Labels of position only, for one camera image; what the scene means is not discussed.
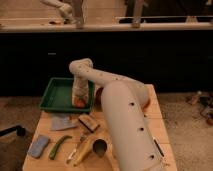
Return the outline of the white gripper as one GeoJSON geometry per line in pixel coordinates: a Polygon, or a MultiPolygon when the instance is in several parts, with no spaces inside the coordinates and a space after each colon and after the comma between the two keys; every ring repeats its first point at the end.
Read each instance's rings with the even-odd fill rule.
{"type": "Polygon", "coordinates": [[[75,77],[72,86],[72,98],[71,104],[72,106],[76,106],[77,97],[83,98],[85,105],[89,103],[89,85],[86,79],[81,77],[75,77]]]}

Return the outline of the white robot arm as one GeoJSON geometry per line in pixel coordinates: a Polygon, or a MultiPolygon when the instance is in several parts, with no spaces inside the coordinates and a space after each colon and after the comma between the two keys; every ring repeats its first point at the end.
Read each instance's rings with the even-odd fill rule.
{"type": "Polygon", "coordinates": [[[146,85],[126,76],[94,69],[89,58],[72,61],[69,70],[74,77],[103,88],[102,111],[120,171],[166,171],[163,155],[142,111],[149,102],[146,85]]]}

